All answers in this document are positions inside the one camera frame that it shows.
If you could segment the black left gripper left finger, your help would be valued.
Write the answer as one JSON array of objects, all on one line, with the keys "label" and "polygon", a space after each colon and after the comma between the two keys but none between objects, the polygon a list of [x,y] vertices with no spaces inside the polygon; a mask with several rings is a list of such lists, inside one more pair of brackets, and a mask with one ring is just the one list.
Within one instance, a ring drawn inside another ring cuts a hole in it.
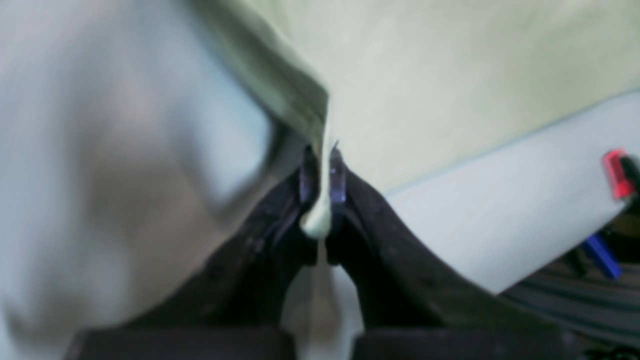
[{"label": "black left gripper left finger", "polygon": [[123,325],[79,333],[65,358],[295,360],[280,321],[295,276],[318,259],[317,241],[300,225],[318,192],[318,160],[307,146],[297,169],[176,291]]}]

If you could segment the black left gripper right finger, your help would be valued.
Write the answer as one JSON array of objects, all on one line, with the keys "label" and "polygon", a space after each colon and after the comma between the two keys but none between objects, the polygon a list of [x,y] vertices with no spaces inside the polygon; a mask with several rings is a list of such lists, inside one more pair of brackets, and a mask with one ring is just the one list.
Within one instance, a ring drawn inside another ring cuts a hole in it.
[{"label": "black left gripper right finger", "polygon": [[409,230],[384,196],[329,155],[327,262],[354,283],[365,330],[353,360],[578,360],[557,323],[464,278]]}]

